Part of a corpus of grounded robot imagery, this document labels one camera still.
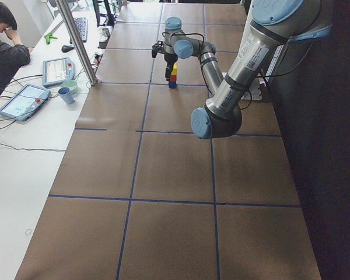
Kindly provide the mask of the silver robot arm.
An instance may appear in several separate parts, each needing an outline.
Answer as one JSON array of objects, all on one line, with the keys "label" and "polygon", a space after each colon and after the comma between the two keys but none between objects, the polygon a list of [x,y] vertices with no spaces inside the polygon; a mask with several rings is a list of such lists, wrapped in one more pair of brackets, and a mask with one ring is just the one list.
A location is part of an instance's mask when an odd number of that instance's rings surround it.
[{"label": "silver robot arm", "polygon": [[193,133],[201,139],[235,134],[242,123],[238,102],[277,47],[329,35],[333,8],[334,1],[252,1],[247,37],[227,73],[222,74],[212,48],[204,46],[199,55],[213,96],[192,112]]},{"label": "silver robot arm", "polygon": [[164,30],[162,33],[164,40],[157,42],[157,51],[164,55],[166,61],[166,80],[170,80],[177,60],[195,57],[199,61],[206,88],[212,96],[215,95],[223,81],[218,60],[215,57],[215,46],[206,41],[202,34],[198,34],[200,39],[196,39],[195,33],[185,33],[182,30],[181,19],[175,16],[166,19]]}]

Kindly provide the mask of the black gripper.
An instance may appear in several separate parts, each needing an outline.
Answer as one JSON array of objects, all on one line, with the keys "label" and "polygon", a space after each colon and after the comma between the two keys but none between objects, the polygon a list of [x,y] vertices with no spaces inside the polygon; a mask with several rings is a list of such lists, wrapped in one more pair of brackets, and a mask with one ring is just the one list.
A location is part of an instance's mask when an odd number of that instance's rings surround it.
[{"label": "black gripper", "polygon": [[165,70],[165,78],[169,82],[171,77],[171,68],[173,68],[173,65],[177,62],[177,55],[165,53],[164,58],[164,60],[167,63]]}]

